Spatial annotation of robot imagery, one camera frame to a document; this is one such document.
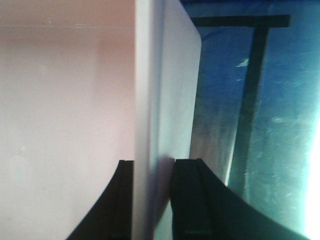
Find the blue surface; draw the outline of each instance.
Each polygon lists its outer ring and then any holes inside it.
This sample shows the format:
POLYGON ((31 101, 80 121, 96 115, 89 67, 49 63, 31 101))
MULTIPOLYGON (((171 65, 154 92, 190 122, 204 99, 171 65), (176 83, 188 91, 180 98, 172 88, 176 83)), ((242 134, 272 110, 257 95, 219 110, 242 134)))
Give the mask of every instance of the blue surface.
MULTIPOLYGON (((243 197, 277 222, 304 233, 308 153, 320 112, 320 2, 184 3, 191 17, 291 15, 289 28, 269 32, 243 197)), ((224 181, 253 29, 198 30, 202 51, 190 157, 203 158, 224 181)))

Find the pink wall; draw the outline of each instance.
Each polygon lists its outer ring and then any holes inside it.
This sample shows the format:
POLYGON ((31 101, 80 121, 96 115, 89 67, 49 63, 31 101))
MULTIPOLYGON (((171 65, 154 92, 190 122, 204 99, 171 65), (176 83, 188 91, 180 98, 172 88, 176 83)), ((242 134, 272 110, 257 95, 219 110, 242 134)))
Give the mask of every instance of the pink wall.
MULTIPOLYGON (((47 13, 60 10, 40 2, 47 13)), ((103 22, 108 9, 92 5, 101 1, 79 2, 88 14, 74 19, 96 24, 100 10, 103 22)), ((65 239, 118 160, 134 158, 134 7, 125 2, 124 26, 10 24, 4 9, 16 1, 0 3, 1 240, 65 239)))

